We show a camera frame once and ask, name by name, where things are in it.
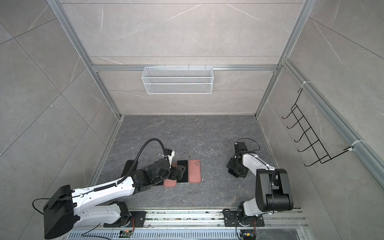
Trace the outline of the black phone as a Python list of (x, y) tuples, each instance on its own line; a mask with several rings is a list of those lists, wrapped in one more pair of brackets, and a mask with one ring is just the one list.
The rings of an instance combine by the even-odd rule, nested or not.
[(189, 173), (188, 173), (188, 161), (182, 160), (177, 162), (177, 183), (187, 183), (189, 181)]

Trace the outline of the pink phone case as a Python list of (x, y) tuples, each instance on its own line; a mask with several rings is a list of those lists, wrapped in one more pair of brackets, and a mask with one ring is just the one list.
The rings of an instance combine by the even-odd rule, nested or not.
[(174, 188), (177, 186), (177, 181), (166, 180), (164, 181), (163, 186), (165, 188)]

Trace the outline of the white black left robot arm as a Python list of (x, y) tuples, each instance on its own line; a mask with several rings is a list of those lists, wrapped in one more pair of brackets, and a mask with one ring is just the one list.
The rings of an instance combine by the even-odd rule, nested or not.
[(43, 208), (44, 238), (55, 239), (76, 227), (90, 225), (130, 226), (138, 218), (117, 198), (147, 191), (166, 181), (175, 183), (188, 176), (186, 161), (170, 164), (159, 160), (143, 170), (138, 170), (137, 165), (128, 160), (122, 177), (108, 183), (82, 189), (72, 189), (70, 185), (60, 187)]

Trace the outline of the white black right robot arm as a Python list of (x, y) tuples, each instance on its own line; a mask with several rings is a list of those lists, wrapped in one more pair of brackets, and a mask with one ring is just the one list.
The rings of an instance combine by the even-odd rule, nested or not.
[(235, 154), (227, 169), (235, 178), (245, 178), (249, 172), (256, 177), (255, 197), (237, 208), (238, 223), (248, 225), (264, 214), (293, 210), (294, 198), (288, 172), (263, 161), (256, 154), (260, 148), (248, 150), (245, 140), (247, 138), (240, 138), (234, 144)]

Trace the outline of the black pad left side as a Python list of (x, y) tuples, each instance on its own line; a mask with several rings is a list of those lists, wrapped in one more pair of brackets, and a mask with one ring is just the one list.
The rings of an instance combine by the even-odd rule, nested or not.
[(130, 176), (134, 171), (136, 171), (137, 166), (138, 166), (138, 163), (135, 162), (134, 160), (127, 160), (121, 177), (124, 177), (127, 173), (129, 173), (129, 176)]

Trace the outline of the small circuit board right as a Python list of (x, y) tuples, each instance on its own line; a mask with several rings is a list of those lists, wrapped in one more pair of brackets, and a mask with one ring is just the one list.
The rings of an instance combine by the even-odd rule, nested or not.
[(239, 239), (240, 240), (255, 240), (256, 239), (256, 233), (251, 230), (244, 230), (239, 232)]

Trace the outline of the small circuit board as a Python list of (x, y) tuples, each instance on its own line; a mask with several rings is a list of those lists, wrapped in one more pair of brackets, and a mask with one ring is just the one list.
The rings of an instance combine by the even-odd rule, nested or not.
[(256, 239), (256, 233), (251, 230), (244, 230), (239, 232), (239, 239), (240, 240), (255, 240)]
[(131, 238), (134, 234), (133, 230), (123, 230), (119, 233), (119, 238)]

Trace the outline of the small circuit board left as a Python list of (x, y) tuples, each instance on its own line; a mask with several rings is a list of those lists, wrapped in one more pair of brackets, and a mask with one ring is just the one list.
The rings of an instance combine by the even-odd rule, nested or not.
[(119, 233), (119, 238), (131, 238), (134, 234), (133, 230), (123, 230)]

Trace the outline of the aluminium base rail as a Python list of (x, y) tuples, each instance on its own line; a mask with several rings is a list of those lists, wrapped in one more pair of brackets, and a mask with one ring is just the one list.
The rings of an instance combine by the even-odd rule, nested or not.
[[(264, 214), (248, 225), (239, 224), (235, 209), (134, 210), (138, 221), (120, 228), (77, 228), (63, 240), (239, 240), (239, 232), (251, 230), (256, 240), (311, 240), (301, 210)], [(131, 238), (119, 238), (120, 231), (133, 230)]]

